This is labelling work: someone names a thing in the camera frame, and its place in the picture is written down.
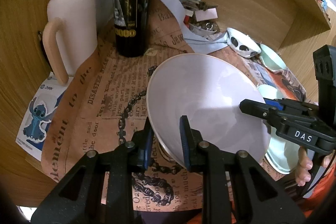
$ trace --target chain illustration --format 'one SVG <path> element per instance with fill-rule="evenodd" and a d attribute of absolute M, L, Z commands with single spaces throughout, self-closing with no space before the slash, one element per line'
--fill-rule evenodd
<path fill-rule="evenodd" d="M 151 158 L 151 163 L 149 166 L 152 167 L 152 171 L 154 172 L 160 172 L 163 174 L 173 174 L 173 175 L 176 175 L 183 169 L 183 167 L 178 163 L 176 163 L 172 167 L 160 166 L 159 163 L 157 163 L 153 158 Z"/>
<path fill-rule="evenodd" d="M 158 193 L 155 193 L 152 189 L 145 187 L 145 185 L 163 188 L 165 192 L 164 197 L 161 198 Z M 161 206 L 170 204 L 174 199 L 173 187 L 171 187 L 165 179 L 153 178 L 146 176 L 144 173 L 134 173 L 134 177 L 132 177 L 132 186 L 134 190 L 143 193 L 145 196 L 152 197 L 152 201 Z"/>
<path fill-rule="evenodd" d="M 152 76 L 156 68 L 157 66 L 152 66 L 148 69 L 148 77 Z M 119 145 L 126 142 L 126 119 L 129 117 L 129 114 L 132 111 L 134 105 L 139 102 L 142 97 L 146 96 L 146 94 L 147 90 L 136 94 L 132 99 L 129 100 L 127 107 L 125 107 L 124 111 L 121 113 L 118 122 L 119 132 L 117 132 L 117 135 L 119 136 Z M 151 158 L 150 167 L 152 167 L 152 171 L 154 172 L 173 175 L 176 175 L 182 170 L 182 166 L 177 163 L 172 167 L 160 166 L 159 163 L 157 163 L 153 158 Z M 159 193 L 155 193 L 152 189 L 145 187 L 145 185 L 163 188 L 165 192 L 164 197 L 161 198 Z M 165 179 L 146 176 L 143 173 L 134 173 L 132 177 L 132 186 L 134 190 L 143 193 L 145 196 L 152 197 L 152 201 L 161 206 L 170 204 L 174 199 L 173 187 Z"/>
<path fill-rule="evenodd" d="M 151 77 L 153 72 L 157 66 L 152 66 L 148 69 L 148 76 Z M 141 100 L 142 97 L 146 96 L 147 90 L 141 91 L 139 94 L 135 95 L 131 100 L 129 100 L 127 107 L 124 108 L 123 113 L 120 115 L 120 119 L 118 122 L 118 128 L 119 132 L 117 132 L 117 135 L 119 136 L 119 145 L 123 144 L 126 142 L 125 136 L 126 136 L 126 131 L 125 131 L 125 126 L 126 126 L 126 119 L 129 116 L 129 113 L 132 111 L 133 107 L 137 102 Z"/>

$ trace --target pink sticky note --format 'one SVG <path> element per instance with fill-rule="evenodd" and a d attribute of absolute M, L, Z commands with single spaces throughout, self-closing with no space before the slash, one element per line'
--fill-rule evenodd
<path fill-rule="evenodd" d="M 205 11 L 203 10 L 195 11 L 195 16 L 196 16 L 197 22 L 203 21 L 203 20 L 215 19 L 218 17 L 216 8 L 211 8 Z"/>

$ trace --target finger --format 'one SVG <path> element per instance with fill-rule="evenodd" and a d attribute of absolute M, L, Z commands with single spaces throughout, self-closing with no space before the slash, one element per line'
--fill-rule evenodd
<path fill-rule="evenodd" d="M 305 186 L 306 182 L 300 179 L 295 179 L 298 186 Z"/>
<path fill-rule="evenodd" d="M 308 158 L 306 149 L 304 147 L 299 148 L 299 164 L 306 168 L 307 170 L 310 170 L 313 167 L 313 162 Z"/>
<path fill-rule="evenodd" d="M 333 154 L 330 154 L 330 155 L 324 157 L 324 159 L 323 159 L 323 161 L 322 161 L 322 166 L 323 166 L 324 168 L 327 168 L 327 167 L 328 167 L 332 155 L 333 155 Z"/>
<path fill-rule="evenodd" d="M 295 170 L 295 178 L 308 182 L 311 179 L 311 175 L 305 168 L 298 165 Z"/>

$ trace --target orange cloth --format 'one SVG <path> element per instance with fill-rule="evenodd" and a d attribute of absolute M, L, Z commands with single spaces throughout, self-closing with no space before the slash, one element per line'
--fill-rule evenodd
<path fill-rule="evenodd" d="M 335 165 L 331 168 L 331 171 L 328 175 L 321 179 L 318 185 L 316 185 L 313 194 L 305 200 L 305 202 L 300 205 L 300 208 L 303 210 L 306 217 L 308 217 L 314 208 L 316 208 L 328 194 L 330 187 L 335 181 Z M 231 214 L 232 223 L 235 223 L 236 220 Z M 198 214 L 192 220 L 188 221 L 188 224 L 201 224 L 202 223 L 202 214 Z"/>

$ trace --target brown paper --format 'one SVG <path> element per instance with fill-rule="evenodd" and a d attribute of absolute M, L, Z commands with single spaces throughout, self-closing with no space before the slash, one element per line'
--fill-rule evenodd
<path fill-rule="evenodd" d="M 110 22 L 98 36 L 97 50 L 77 70 L 43 146 L 42 168 L 53 180 L 58 182 L 87 151 L 114 150 L 142 130 L 153 71 L 172 56 L 193 52 L 183 40 L 178 22 L 160 0 L 150 2 L 148 25 L 149 50 L 144 56 L 118 55 Z M 230 51 L 227 47 L 214 55 L 229 62 L 237 60 Z M 243 64 L 236 67 L 248 74 Z M 167 212 L 202 207 L 201 175 L 189 173 L 170 160 L 160 152 L 156 139 L 151 166 L 144 174 L 133 174 L 132 186 L 135 210 Z"/>

